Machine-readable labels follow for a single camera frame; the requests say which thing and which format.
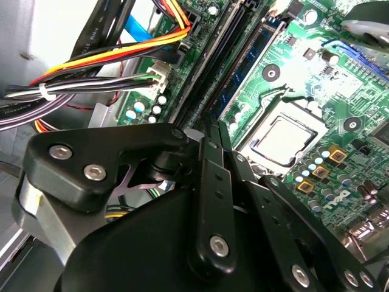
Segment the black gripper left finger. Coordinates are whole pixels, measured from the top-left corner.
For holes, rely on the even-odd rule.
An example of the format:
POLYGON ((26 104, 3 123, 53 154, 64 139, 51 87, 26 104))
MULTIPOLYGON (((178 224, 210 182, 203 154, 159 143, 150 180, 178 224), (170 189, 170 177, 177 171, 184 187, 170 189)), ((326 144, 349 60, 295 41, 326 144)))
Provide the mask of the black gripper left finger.
POLYGON ((184 246, 198 273, 228 274, 237 255, 230 172, 224 167, 220 135, 212 128, 200 140, 170 123, 55 131, 33 137, 24 158, 26 180, 67 210, 91 217, 110 197, 153 189, 164 181, 175 189, 126 218, 88 231, 72 260, 94 259, 100 266, 131 263, 127 255, 162 260, 178 252, 173 220, 180 199, 189 199, 192 219, 184 246))

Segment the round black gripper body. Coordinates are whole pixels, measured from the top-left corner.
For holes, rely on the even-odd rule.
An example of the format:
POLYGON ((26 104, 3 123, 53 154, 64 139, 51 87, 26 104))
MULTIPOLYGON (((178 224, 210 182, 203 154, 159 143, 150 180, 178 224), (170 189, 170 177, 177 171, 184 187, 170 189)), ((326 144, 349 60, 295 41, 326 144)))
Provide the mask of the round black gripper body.
POLYGON ((292 261, 229 191, 174 190, 88 235, 61 291, 291 291, 292 261))

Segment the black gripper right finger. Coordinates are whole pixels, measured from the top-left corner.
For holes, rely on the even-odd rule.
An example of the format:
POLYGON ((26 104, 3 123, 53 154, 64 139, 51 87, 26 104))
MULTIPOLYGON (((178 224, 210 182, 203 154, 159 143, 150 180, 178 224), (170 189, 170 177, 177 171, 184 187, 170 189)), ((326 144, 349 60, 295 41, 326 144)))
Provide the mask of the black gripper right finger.
POLYGON ((247 159, 233 151, 227 126, 218 123, 232 173, 233 201, 258 229, 271 291, 380 291, 373 275, 275 176, 256 179, 247 159))

